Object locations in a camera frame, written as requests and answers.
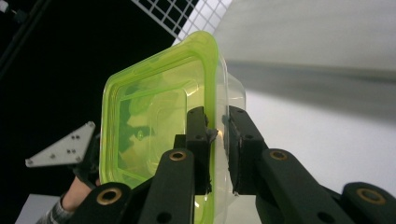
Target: screw hole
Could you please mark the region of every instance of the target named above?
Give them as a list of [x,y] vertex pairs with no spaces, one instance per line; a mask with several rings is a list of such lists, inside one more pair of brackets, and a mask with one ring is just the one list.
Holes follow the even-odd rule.
[[380,205],[387,202],[382,194],[373,189],[358,189],[357,193],[364,201],[368,203]]
[[168,223],[172,220],[172,215],[166,212],[162,212],[157,216],[157,221],[159,223]]
[[172,152],[172,153],[169,155],[169,158],[170,158],[172,161],[183,161],[184,159],[186,159],[186,157],[187,157],[187,155],[186,155],[186,153],[183,152],[183,151]]
[[275,160],[279,160],[279,161],[284,161],[288,158],[288,155],[286,155],[284,152],[282,151],[272,151],[270,152],[270,156],[275,159]]
[[335,221],[331,215],[324,213],[324,212],[319,212],[318,218],[325,223],[334,223],[334,221]]
[[96,198],[96,201],[101,205],[109,205],[116,202],[122,195],[118,188],[105,189]]

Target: lime green lid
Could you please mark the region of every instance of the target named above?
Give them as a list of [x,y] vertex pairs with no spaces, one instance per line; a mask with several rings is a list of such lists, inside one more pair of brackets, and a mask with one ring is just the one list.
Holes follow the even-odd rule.
[[[102,183],[134,188],[152,177],[175,135],[185,133],[190,109],[203,105],[209,128],[215,128],[218,65],[215,39],[196,32],[109,78],[102,108]],[[213,193],[195,200],[201,204],[195,222],[212,222]]]

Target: clear plastic container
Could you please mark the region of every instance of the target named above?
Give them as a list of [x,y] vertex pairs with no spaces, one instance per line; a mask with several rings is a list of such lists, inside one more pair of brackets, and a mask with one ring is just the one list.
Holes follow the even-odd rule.
[[218,46],[207,32],[184,41],[109,78],[103,108],[100,155],[102,183],[135,188],[155,175],[161,155],[185,133],[187,112],[203,106],[208,128],[218,129],[212,144],[213,191],[195,197],[195,223],[223,222],[230,179],[224,121],[228,105],[245,108],[245,91],[227,73]]

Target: metal bracket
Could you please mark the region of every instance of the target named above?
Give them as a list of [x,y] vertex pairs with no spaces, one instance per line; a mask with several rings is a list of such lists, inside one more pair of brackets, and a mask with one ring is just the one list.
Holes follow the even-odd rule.
[[76,164],[83,161],[90,145],[95,124],[87,122],[58,142],[26,159],[27,167]]

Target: person's hand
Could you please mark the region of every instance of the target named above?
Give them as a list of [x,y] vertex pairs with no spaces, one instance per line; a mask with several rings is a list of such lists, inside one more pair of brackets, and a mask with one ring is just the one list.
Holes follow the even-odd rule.
[[[99,179],[96,180],[96,186],[100,185]],[[77,177],[73,180],[70,189],[62,199],[62,208],[67,212],[74,212],[84,199],[90,194],[91,189],[81,182]]]

